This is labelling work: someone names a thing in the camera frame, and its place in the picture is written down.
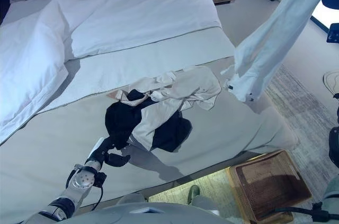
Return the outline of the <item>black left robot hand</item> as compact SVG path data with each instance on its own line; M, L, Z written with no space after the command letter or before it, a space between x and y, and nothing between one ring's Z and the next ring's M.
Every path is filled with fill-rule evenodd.
M120 156L117 154L109 153L109 150L115 148L113 139L111 137L100 138L97 143L92 148L87 160L87 162L99 162L100 166L103 166L103 163L106 163L109 166L113 167L122 167L130 160L130 155Z

